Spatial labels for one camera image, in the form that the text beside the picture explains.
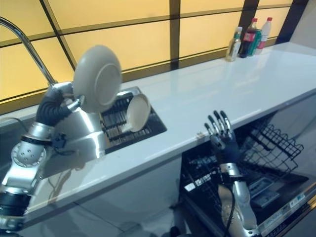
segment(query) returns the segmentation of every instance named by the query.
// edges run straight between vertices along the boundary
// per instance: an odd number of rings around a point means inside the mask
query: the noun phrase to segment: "yellow glass panel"
[[[234,35],[241,12],[180,20],[180,57],[226,47]]]
[[[123,70],[170,60],[169,21],[89,31],[65,38],[76,61],[96,44],[113,50]]]
[[[61,29],[169,15],[169,0],[49,0]]]
[[[272,17],[271,31],[269,37],[276,37],[279,35],[283,23],[286,19],[289,7],[258,9],[255,17],[258,18],[257,27],[260,29],[266,22],[268,17]]]
[[[74,71],[56,38],[32,44],[55,80],[73,80]],[[46,87],[46,78],[22,44],[0,48],[0,99]]]
[[[27,36],[53,31],[38,0],[0,0],[0,16],[18,26]],[[0,27],[0,41],[16,38],[13,32]]]
[[[258,6],[292,4],[293,0],[259,0]]]
[[[242,7],[244,0],[181,0],[180,12],[189,13]]]

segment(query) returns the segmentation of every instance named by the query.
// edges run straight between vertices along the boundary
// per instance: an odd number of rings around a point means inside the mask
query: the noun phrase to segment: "open dishwasher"
[[[235,129],[242,159],[238,168],[251,195],[251,207],[262,236],[282,236],[301,220],[315,202],[316,178],[295,172],[295,158],[303,145],[269,124],[273,115]],[[210,143],[182,155],[180,192],[184,206],[211,235],[222,237],[218,184],[212,176],[220,173]]]

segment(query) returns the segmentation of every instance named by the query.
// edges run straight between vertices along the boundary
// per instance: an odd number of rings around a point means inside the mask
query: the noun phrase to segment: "kitchen counter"
[[[283,43],[265,48],[260,55],[229,63],[217,59],[122,85],[138,86],[147,95],[167,131],[99,159],[81,170],[50,177],[63,178],[59,195],[50,199],[48,179],[41,181],[29,208],[30,218],[67,205],[172,159],[207,141],[203,124],[213,110],[224,110],[233,127],[242,126],[272,111],[316,93],[316,50]],[[37,107],[1,117],[27,118]]]

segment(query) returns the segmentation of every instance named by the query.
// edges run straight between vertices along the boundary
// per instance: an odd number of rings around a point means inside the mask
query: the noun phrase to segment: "dishwasher rack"
[[[111,109],[100,115],[103,132],[106,135],[107,148],[105,151],[107,154],[167,131],[167,128],[151,107],[148,120],[140,131],[122,133],[121,129],[126,124],[128,105],[134,95],[141,93],[138,88],[133,91],[134,93],[128,92],[118,96]]]
[[[237,166],[245,176],[248,186],[256,184],[263,177],[276,183],[291,175],[291,172],[298,167],[295,158],[303,149],[303,145],[288,139],[286,134],[272,124],[259,121],[251,125],[250,133],[243,140],[240,147],[241,161]],[[215,174],[219,173],[217,159],[210,151],[209,145],[200,148],[198,155],[196,152],[183,153],[182,191],[185,194],[194,191],[198,196],[203,196],[204,201],[208,200],[208,203],[212,203],[213,213],[217,218],[221,215],[221,201],[218,196],[218,182],[214,179]]]

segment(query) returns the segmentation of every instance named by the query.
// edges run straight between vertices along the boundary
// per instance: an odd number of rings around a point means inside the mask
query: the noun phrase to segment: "stainless steel sink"
[[[56,149],[46,164],[44,178],[69,169],[82,169],[90,160],[166,131],[152,108],[148,122],[141,131],[120,133],[119,127],[126,123],[123,114],[128,103],[139,93],[139,88],[129,88],[118,93],[116,102],[106,112],[87,114],[78,110],[61,121],[56,126],[55,138],[61,137],[57,134],[65,134],[67,142],[64,148]],[[31,118],[23,122],[29,127],[33,121],[34,118]],[[12,148],[24,133],[19,123],[0,126],[0,181],[10,168]]]

